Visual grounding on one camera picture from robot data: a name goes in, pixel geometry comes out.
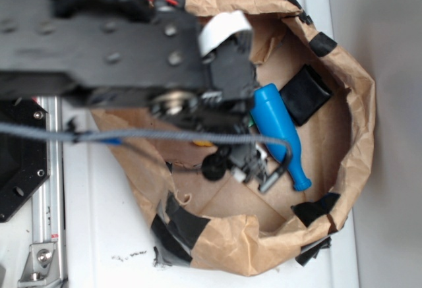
paper bag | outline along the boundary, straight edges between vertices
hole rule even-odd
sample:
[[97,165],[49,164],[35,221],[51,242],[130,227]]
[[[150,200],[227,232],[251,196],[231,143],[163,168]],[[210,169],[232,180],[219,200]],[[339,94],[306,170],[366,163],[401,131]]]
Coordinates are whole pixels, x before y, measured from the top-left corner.
[[[371,172],[375,83],[325,34],[296,0],[186,0],[206,22],[241,10],[254,27],[251,60],[258,81],[283,87],[304,64],[334,96],[297,131],[302,164],[313,185],[296,192],[288,174],[266,194],[229,173],[216,183],[194,169],[215,147],[130,139],[137,151],[111,148],[156,237],[158,261],[256,275],[290,258],[304,264],[339,231]],[[101,130],[175,129],[145,109],[93,111]],[[172,163],[173,171],[166,165]],[[268,159],[270,170],[276,162]]]

white surface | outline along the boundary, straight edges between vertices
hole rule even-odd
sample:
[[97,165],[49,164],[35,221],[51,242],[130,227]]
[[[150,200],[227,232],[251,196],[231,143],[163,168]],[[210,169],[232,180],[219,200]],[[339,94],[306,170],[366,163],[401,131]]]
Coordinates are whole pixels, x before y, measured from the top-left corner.
[[[332,35],[328,0],[298,0]],[[78,126],[95,128],[81,110]],[[64,147],[69,286],[78,287],[345,287],[356,288],[353,219],[334,235],[333,247],[302,268],[294,260],[257,277],[181,267],[153,266],[154,241],[146,228],[124,172],[105,146]]]
[[336,40],[377,82],[373,174],[355,205],[362,288],[422,282],[422,0],[330,0]]

metal bracket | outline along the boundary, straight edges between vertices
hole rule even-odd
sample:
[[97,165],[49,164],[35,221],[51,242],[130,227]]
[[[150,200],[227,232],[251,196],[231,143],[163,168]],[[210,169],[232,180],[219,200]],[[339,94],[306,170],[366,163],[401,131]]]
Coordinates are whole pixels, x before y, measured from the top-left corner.
[[56,243],[40,243],[30,246],[18,287],[53,287],[61,282],[59,255]]

metal part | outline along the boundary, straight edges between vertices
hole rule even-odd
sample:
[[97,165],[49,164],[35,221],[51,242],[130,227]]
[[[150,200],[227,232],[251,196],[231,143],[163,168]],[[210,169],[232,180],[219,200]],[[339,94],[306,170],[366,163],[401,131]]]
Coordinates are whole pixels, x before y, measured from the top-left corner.
[[105,61],[109,64],[116,64],[120,62],[120,60],[121,60],[121,55],[119,52],[110,53],[109,55],[105,57]]
[[192,111],[198,104],[198,99],[191,92],[174,90],[154,98],[151,102],[151,113],[160,117],[176,115],[184,109]]
[[175,36],[177,34],[177,27],[174,23],[169,23],[164,27],[164,34],[166,36]]
[[183,62],[183,54],[180,51],[171,52],[168,61],[171,66],[178,66]]
[[[49,112],[48,130],[60,131],[61,100],[59,98],[38,98],[39,104]],[[59,269],[57,280],[64,282],[67,279],[66,249],[65,249],[65,208],[63,191],[63,160],[62,144],[50,142],[48,146],[50,160],[50,173],[45,183],[32,196],[32,242],[33,243],[55,243],[55,252],[45,247],[34,250],[35,259],[46,257],[48,260],[51,253],[50,263],[53,262],[53,255],[57,256],[56,263]]]
[[[40,251],[50,252],[49,262],[39,261],[38,253]],[[18,281],[18,287],[47,287],[48,285],[52,287],[59,283],[61,280],[56,243],[32,244],[22,277]]]
[[3,33],[11,33],[18,28],[18,24],[13,19],[4,19],[0,21],[0,31]]
[[40,272],[35,272],[29,275],[29,280],[30,281],[39,281],[41,279],[41,274]]
[[42,118],[44,118],[44,113],[42,111],[37,111],[34,113],[34,118],[37,120],[41,120]]
[[[0,101],[4,122],[45,129],[42,115],[46,112],[33,100]],[[0,135],[0,155],[0,222],[6,222],[48,178],[47,143]]]
[[53,254],[46,249],[42,249],[37,253],[37,259],[41,263],[41,265],[47,265],[51,262],[51,258],[53,257]]

screw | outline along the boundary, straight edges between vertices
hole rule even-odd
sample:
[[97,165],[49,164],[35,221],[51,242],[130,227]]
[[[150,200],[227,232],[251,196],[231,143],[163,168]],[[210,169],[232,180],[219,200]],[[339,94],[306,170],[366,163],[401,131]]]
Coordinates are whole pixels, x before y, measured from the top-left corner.
[[42,111],[37,111],[34,113],[34,119],[42,120],[44,118],[44,114]]
[[177,27],[176,25],[170,23],[166,27],[164,27],[164,34],[166,36],[175,36],[177,34]]
[[120,56],[120,53],[118,52],[110,53],[109,55],[105,57],[105,61],[108,64],[116,64],[120,62],[120,60],[121,60],[121,56]]
[[18,28],[18,24],[13,19],[5,19],[0,22],[0,31],[10,33]]
[[41,22],[37,29],[39,34],[51,34],[55,31],[55,26],[51,21]]
[[39,272],[35,272],[29,275],[30,281],[38,281],[41,279],[41,274]]
[[183,62],[182,53],[179,51],[174,51],[173,53],[170,53],[167,60],[171,66],[180,65]]
[[102,30],[105,33],[112,33],[117,30],[117,23],[115,21],[107,21],[102,25]]
[[43,249],[37,253],[37,259],[41,264],[48,264],[53,258],[53,254],[46,249]]

